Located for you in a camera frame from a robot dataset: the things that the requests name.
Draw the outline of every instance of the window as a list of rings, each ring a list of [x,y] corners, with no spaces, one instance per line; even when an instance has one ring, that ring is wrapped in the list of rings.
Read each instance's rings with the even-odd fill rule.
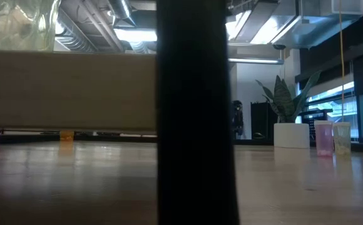
[[[333,88],[318,95],[309,97],[308,110],[332,109],[327,113],[327,120],[337,122],[351,123],[351,137],[359,137],[358,117],[357,117],[357,100],[352,94],[354,91],[354,82],[344,85],[344,93],[347,96],[344,99],[344,110],[342,112],[342,90],[343,87]]]

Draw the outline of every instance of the pink cup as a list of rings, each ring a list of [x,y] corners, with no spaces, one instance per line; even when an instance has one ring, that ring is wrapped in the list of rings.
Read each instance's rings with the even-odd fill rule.
[[[314,121],[318,156],[333,156],[333,122]]]

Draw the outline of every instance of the beige partition wall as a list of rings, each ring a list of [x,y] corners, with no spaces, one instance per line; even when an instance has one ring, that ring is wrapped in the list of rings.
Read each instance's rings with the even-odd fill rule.
[[[0,128],[155,131],[155,56],[0,52]]]

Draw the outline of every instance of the plastic cup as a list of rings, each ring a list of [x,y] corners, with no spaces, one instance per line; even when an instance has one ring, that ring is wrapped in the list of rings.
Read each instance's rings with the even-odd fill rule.
[[[338,155],[351,154],[351,125],[337,122],[333,125],[334,147]]]
[[[318,156],[333,156],[333,122],[314,121]]]

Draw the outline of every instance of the white planter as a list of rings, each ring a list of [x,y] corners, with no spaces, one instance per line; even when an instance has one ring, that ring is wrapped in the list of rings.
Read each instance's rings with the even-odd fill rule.
[[[274,145],[278,148],[309,148],[309,125],[277,123],[274,126]]]

